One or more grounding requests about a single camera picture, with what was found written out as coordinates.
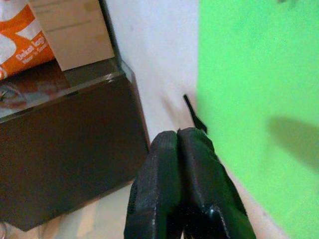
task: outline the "orange and white packaging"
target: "orange and white packaging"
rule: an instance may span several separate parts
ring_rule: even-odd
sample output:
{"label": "orange and white packaging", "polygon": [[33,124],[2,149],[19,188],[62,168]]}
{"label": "orange and white packaging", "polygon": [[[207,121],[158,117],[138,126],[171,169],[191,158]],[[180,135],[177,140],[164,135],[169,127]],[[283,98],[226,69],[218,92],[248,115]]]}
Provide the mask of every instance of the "orange and white packaging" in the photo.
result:
{"label": "orange and white packaging", "polygon": [[26,0],[0,0],[0,80],[52,59]]}

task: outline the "white wall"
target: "white wall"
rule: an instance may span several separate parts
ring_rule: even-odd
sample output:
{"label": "white wall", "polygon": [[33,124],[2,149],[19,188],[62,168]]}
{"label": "white wall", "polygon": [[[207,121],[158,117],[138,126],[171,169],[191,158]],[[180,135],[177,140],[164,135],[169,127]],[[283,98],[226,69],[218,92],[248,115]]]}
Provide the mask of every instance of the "white wall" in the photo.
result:
{"label": "white wall", "polygon": [[106,0],[122,59],[134,71],[152,140],[192,126],[183,94],[195,106],[197,0]]}

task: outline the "green sheet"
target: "green sheet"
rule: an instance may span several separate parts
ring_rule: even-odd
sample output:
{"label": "green sheet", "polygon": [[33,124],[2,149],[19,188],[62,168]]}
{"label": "green sheet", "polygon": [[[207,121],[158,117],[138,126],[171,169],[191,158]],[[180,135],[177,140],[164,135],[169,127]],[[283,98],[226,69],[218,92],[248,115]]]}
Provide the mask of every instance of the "green sheet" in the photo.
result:
{"label": "green sheet", "polygon": [[294,239],[319,238],[319,0],[201,0],[197,110]]}

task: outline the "green paper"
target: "green paper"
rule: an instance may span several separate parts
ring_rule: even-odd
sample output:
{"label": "green paper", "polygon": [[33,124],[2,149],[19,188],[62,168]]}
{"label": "green paper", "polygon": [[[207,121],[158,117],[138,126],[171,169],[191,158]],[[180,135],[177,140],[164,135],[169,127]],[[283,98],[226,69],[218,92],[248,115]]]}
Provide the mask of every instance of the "green paper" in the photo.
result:
{"label": "green paper", "polygon": [[319,238],[319,0],[201,0],[197,110],[294,239]]}

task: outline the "orange bag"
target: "orange bag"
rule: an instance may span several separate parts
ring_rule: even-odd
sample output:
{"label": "orange bag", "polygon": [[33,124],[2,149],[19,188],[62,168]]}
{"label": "orange bag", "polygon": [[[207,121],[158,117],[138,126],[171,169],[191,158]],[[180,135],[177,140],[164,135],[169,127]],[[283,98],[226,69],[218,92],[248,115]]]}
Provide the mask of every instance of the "orange bag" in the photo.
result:
{"label": "orange bag", "polygon": [[0,80],[54,59],[25,0],[0,0]]}

